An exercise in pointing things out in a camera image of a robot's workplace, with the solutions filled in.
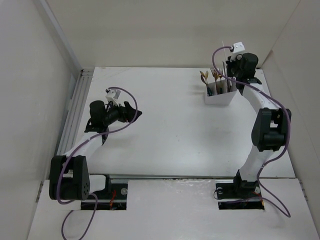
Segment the small gold spoon green handle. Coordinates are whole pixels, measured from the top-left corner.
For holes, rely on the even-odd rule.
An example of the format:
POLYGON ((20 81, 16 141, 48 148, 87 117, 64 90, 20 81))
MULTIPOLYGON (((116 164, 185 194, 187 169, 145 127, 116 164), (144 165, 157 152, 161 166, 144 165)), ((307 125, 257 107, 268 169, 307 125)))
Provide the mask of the small gold spoon green handle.
POLYGON ((205 80, 205 84, 206 84, 206 89, 209 86, 208 77, 209 77, 209 72, 206 71, 205 74, 204 74, 204 80, 205 80))

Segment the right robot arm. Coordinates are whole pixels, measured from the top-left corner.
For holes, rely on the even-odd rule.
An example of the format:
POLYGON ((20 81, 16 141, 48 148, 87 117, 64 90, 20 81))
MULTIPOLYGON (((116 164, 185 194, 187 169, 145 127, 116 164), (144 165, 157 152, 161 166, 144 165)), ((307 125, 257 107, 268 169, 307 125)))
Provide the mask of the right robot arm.
POLYGON ((256 120, 251 131, 252 148, 244 165, 232 183, 216 184, 221 190, 219 199, 256 196, 254 191, 260 188, 258 179, 266 162, 288 142, 291 111, 265 93, 262 82, 255 76, 258 61, 253 53, 234 53, 226 62, 227 76, 256 112, 256 120))

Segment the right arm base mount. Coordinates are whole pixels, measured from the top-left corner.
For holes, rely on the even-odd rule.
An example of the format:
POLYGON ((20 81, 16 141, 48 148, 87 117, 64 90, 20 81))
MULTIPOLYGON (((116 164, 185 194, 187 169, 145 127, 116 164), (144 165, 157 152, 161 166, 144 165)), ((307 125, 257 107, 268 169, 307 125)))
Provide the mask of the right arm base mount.
POLYGON ((213 196, 219 210, 264 210, 261 191, 257 185, 236 186, 233 182, 217 182, 213 196))

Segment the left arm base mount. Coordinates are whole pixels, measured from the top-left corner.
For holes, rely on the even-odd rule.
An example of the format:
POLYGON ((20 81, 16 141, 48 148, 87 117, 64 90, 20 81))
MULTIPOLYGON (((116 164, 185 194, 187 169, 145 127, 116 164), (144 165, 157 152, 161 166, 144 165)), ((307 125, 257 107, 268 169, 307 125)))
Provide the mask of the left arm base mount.
MULTIPOLYGON (((89 193, 97 197, 97 210, 122 211, 127 209, 128 183, 113 181, 110 176, 91 174, 89 193)), ((81 210, 93 210, 96 198, 89 195, 81 202, 81 210)))

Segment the brown wooden spoon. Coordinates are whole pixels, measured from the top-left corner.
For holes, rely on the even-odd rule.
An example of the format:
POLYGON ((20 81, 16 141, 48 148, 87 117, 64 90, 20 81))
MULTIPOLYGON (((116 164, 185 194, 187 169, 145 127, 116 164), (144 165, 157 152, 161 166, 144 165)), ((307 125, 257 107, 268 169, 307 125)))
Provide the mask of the brown wooden spoon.
POLYGON ((200 79, 201 79, 201 81, 202 81, 202 82, 205 84, 205 86, 206 86, 204 76, 205 76, 205 72, 200 71, 200 79))

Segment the gold fork dark green handle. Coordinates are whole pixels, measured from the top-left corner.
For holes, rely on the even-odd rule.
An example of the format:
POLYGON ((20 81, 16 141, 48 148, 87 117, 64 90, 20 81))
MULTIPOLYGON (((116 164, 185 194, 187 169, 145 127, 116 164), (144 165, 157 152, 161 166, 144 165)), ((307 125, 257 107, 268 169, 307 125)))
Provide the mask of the gold fork dark green handle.
POLYGON ((219 75, 219 73, 216 71, 216 70, 214 70, 213 71, 214 72, 214 80, 215 80, 215 87, 216 87, 216 92, 217 92, 217 94, 220 94, 221 93, 221 90, 220 90, 220 87, 219 87, 219 81, 218 81, 218 79, 220 78, 220 75, 219 75))

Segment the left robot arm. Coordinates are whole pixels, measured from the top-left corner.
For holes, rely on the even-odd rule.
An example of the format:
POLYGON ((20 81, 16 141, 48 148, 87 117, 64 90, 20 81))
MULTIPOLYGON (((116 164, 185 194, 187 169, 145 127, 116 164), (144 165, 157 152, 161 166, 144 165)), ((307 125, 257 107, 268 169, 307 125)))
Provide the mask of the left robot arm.
POLYGON ((109 129, 111 124, 121 122, 129 126, 142 115, 142 111, 127 101, 116 105, 96 100, 89 105, 89 114, 81 140, 66 153, 54 156, 50 162, 49 197, 60 204, 84 201, 94 193, 103 199, 111 195, 109 176, 105 173, 90 174, 88 161, 106 143, 112 133, 109 129))

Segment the rose gold fork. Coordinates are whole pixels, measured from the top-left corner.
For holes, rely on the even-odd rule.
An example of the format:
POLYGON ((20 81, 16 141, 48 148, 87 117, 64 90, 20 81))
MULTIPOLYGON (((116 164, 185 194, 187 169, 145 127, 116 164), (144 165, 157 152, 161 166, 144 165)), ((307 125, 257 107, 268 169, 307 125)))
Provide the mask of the rose gold fork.
POLYGON ((214 67, 211 67, 211 68, 210 68, 210 71, 211 71, 212 76, 213 76, 213 78, 214 78, 215 92, 216 92, 216 94, 218 95, 219 92, 218 92, 218 82, 217 82, 217 80, 218 80, 218 78, 219 78, 219 74, 218 74, 218 72, 215 70, 214 67))

